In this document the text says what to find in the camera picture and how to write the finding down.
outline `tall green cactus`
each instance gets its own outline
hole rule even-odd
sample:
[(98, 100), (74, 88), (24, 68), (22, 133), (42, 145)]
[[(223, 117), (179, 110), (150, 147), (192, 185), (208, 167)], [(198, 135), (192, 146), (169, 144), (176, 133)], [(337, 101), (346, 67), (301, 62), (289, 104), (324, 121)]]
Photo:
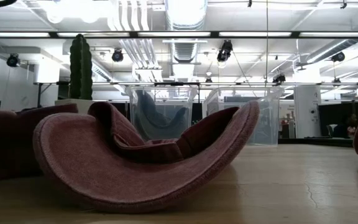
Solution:
[(92, 56), (83, 35), (78, 34), (70, 47), (70, 98), (92, 100)]

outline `clear plastic bin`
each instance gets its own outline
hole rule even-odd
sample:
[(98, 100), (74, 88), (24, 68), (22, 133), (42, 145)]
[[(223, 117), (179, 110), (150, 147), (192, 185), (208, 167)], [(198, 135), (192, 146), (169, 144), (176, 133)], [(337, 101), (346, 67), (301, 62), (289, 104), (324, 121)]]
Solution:
[(278, 112), (280, 96), (283, 92), (284, 89), (280, 87), (234, 86), (217, 88), (211, 91), (203, 103), (203, 117), (226, 108), (240, 107), (251, 100), (257, 100), (260, 109), (259, 120), (247, 145), (277, 147)]
[(191, 126), (195, 88), (132, 86), (126, 93), (131, 100), (131, 123), (144, 140), (179, 138)]

